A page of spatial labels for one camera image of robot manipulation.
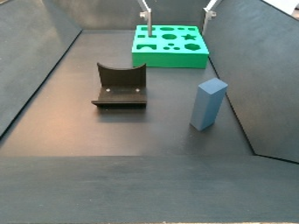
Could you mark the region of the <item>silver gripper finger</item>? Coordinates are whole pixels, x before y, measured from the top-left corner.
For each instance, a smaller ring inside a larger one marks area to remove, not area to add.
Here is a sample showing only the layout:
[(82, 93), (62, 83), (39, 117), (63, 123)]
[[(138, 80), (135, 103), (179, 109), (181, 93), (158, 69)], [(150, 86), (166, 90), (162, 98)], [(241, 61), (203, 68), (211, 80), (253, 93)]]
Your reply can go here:
[(145, 19), (147, 22), (147, 32), (149, 36), (153, 36), (153, 10), (147, 5), (146, 0), (137, 0), (141, 7), (142, 7), (142, 12), (139, 13), (141, 17)]
[(210, 0), (207, 6), (203, 8), (205, 18), (202, 24), (202, 34), (206, 34), (209, 28), (209, 22), (217, 17), (217, 7), (221, 4), (221, 0)]

